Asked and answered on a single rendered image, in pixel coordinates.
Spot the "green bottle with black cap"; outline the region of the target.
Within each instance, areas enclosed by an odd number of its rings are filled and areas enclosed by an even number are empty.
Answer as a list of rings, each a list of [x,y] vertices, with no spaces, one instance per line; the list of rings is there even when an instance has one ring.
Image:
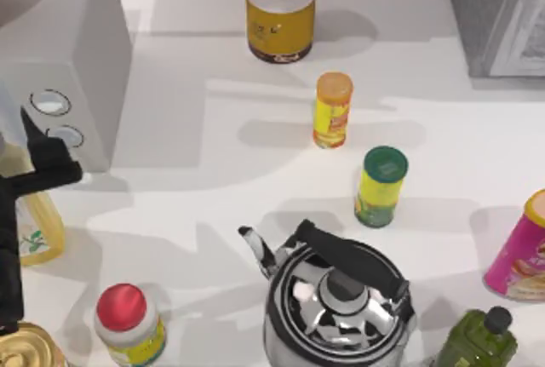
[[[471,309],[452,327],[430,367],[507,367],[518,350],[511,312]]]

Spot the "white bottle with red cap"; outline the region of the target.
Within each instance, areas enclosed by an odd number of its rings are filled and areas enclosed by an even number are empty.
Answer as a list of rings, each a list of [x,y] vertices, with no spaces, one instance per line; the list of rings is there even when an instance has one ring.
[[[114,284],[102,292],[94,326],[119,367],[152,367],[167,341],[154,301],[133,284]]]

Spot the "pale microwave oven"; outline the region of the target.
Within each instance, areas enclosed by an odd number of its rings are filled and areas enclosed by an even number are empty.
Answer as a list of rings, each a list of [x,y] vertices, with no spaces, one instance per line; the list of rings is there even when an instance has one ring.
[[[0,132],[26,142],[24,108],[36,125],[63,124],[82,131],[70,148],[88,172],[112,164],[132,60],[121,0],[0,0]],[[30,95],[54,89],[72,109],[52,117]]]

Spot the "pink can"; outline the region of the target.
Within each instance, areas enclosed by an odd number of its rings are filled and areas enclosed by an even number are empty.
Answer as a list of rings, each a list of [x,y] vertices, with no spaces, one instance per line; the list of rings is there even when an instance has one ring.
[[[511,300],[545,302],[545,189],[526,201],[484,282]]]

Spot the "yellow wrapped paper roll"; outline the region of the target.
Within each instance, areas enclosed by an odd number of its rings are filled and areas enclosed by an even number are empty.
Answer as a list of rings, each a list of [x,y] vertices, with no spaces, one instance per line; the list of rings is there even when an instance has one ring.
[[[313,46],[316,0],[245,0],[250,51],[273,64],[303,59]]]

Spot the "pale yellow bottle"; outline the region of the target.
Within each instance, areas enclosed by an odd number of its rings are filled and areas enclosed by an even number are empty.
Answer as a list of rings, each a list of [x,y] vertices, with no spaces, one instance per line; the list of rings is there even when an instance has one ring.
[[[34,170],[27,152],[8,143],[0,132],[0,175],[11,177]],[[65,249],[65,228],[46,192],[19,198],[15,203],[20,262],[30,267],[51,261]]]

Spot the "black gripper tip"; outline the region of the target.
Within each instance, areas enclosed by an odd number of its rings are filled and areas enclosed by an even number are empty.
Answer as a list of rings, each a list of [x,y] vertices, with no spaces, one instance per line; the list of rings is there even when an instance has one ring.
[[[20,119],[33,169],[0,175],[0,336],[16,332],[25,315],[16,201],[83,178],[82,166],[62,139],[47,136],[24,108]]]

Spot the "yellow can with green lid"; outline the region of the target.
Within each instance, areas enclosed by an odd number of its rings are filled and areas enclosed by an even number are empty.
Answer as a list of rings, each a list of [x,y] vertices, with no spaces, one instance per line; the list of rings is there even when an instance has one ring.
[[[407,157],[392,146],[376,146],[364,156],[354,214],[367,227],[393,221],[401,187],[408,173]]]

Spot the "gold round tin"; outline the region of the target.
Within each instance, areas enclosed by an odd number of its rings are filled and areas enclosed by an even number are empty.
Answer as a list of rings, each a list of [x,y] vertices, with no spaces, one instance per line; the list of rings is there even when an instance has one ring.
[[[71,367],[50,334],[39,325],[20,322],[0,329],[0,367]]]

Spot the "pale grey cabinet door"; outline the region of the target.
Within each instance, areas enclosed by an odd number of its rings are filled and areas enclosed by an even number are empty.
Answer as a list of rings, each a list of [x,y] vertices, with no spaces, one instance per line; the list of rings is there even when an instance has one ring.
[[[545,0],[504,0],[494,35],[493,77],[545,77]]]

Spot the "yellow can with orange lid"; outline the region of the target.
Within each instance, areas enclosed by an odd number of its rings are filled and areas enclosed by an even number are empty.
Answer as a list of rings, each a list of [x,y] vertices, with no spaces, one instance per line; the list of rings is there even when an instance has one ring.
[[[326,72],[316,84],[313,139],[321,148],[342,146],[353,95],[353,81],[342,72]]]

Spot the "round microwave knob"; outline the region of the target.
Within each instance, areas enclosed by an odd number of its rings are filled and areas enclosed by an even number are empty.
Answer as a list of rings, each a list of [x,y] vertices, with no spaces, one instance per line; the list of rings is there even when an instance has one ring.
[[[78,148],[84,143],[82,131],[67,124],[46,129],[45,134],[63,140],[68,148]]]
[[[72,103],[61,92],[54,89],[45,89],[30,95],[32,106],[44,115],[59,117],[72,109]]]

